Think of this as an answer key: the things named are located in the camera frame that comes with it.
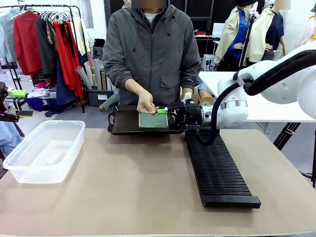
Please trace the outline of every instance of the red shirt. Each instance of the red shirt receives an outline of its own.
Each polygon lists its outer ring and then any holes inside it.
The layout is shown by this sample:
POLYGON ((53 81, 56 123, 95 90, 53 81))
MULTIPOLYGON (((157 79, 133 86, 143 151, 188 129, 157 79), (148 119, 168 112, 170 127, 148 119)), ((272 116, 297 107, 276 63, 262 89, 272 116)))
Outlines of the red shirt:
POLYGON ((17 61, 24 75, 41 70, 40 48, 36 20, 40 16, 30 11, 14 20, 14 43, 17 61))

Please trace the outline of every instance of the hand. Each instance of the hand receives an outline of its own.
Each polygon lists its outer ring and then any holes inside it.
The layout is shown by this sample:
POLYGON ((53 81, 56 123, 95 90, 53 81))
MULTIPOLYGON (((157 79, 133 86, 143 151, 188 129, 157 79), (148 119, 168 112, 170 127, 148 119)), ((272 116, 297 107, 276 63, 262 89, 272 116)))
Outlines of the hand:
POLYGON ((236 43, 234 45, 234 49, 243 49, 245 47, 245 45, 243 43, 236 43))
POLYGON ((266 44, 266 51, 270 51, 270 50, 272 50, 273 49, 273 47, 272 47, 272 45, 269 45, 268 43, 266 44))
POLYGON ((151 93, 144 89, 138 94, 138 96, 138 112, 151 113, 152 115, 154 115, 158 111, 159 107, 155 107, 155 105, 153 104, 153 96, 151 95, 151 93))

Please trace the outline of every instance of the floor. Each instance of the floor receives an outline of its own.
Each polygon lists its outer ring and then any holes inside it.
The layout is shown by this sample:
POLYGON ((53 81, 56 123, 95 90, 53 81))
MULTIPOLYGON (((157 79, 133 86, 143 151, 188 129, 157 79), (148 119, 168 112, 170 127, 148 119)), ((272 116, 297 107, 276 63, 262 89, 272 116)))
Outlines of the floor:
MULTIPOLYGON (((7 86, 13 86, 10 80, 2 80, 7 86)), ((33 85, 27 80, 21 82, 22 87, 27 91, 33 88, 33 85)), ((24 105, 24 110, 29 110, 27 105, 24 105)), ((59 115, 53 115, 47 118, 44 112, 34 112, 32 118, 20 119, 18 125, 22 131, 27 135, 41 122, 54 120, 82 120, 86 123, 86 128, 104 128, 108 127, 108 112, 98 111, 98 107, 85 107, 85 114, 82 113, 81 107, 75 107, 59 115)), ((281 132, 285 123, 273 123, 270 140, 274 141, 281 132)), ((255 123, 245 123, 233 129, 262 129, 255 123)), ((295 135, 290 139, 287 145, 283 148, 284 155, 294 164, 294 166, 303 171, 310 172, 313 164, 314 143, 315 143, 315 123, 302 124, 295 135)), ((316 237, 316 234, 302 234, 288 237, 316 237)))

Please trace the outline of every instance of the black baking pan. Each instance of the black baking pan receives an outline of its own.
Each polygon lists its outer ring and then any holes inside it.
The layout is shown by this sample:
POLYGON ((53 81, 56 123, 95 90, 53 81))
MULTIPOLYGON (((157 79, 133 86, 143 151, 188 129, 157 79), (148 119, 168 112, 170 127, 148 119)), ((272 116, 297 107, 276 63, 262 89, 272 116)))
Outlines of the black baking pan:
POLYGON ((113 135, 132 134, 181 134, 187 130, 184 124, 180 130, 170 130, 161 128, 139 128, 138 112, 136 105, 117 105, 108 117, 108 132, 113 135))

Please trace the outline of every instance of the white plastic tub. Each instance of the white plastic tub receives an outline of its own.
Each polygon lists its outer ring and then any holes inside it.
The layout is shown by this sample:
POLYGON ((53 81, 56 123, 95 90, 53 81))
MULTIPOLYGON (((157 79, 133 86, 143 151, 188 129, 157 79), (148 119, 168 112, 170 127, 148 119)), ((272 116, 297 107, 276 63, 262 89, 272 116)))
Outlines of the white plastic tub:
POLYGON ((50 120, 35 128, 4 160, 19 183, 61 183, 84 141, 82 121, 50 120))

